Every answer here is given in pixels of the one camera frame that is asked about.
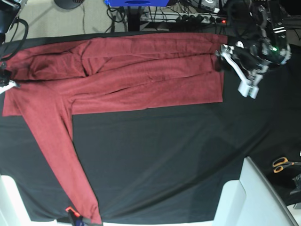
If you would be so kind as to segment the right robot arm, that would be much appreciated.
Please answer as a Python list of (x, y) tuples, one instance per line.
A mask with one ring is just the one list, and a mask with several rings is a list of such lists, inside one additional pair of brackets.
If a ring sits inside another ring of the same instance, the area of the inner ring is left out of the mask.
[(19, 42), (17, 48), (7, 57), (5, 57), (5, 48), (0, 48), (0, 92), (1, 94), (11, 88), (19, 85), (11, 80), (11, 72), (7, 70), (7, 61), (24, 45), (28, 35), (28, 23), (19, 17), (22, 9), (27, 4), (26, 0), (1, 0), (0, 1), (0, 45), (3, 46), (6, 40), (6, 34), (13, 28), (14, 25), (23, 24), (25, 27), (22, 40)]

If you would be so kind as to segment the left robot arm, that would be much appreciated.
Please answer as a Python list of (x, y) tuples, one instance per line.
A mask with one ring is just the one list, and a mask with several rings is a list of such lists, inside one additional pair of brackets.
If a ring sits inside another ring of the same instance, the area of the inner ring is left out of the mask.
[(222, 69), (232, 68), (240, 78), (238, 91), (244, 97), (256, 98), (264, 75), (285, 65), (291, 58), (291, 48), (283, 26), (283, 13), (278, 0), (252, 0), (247, 6), (254, 34), (243, 38), (233, 22), (236, 0), (230, 0), (227, 16), (236, 42), (223, 44), (216, 52)]

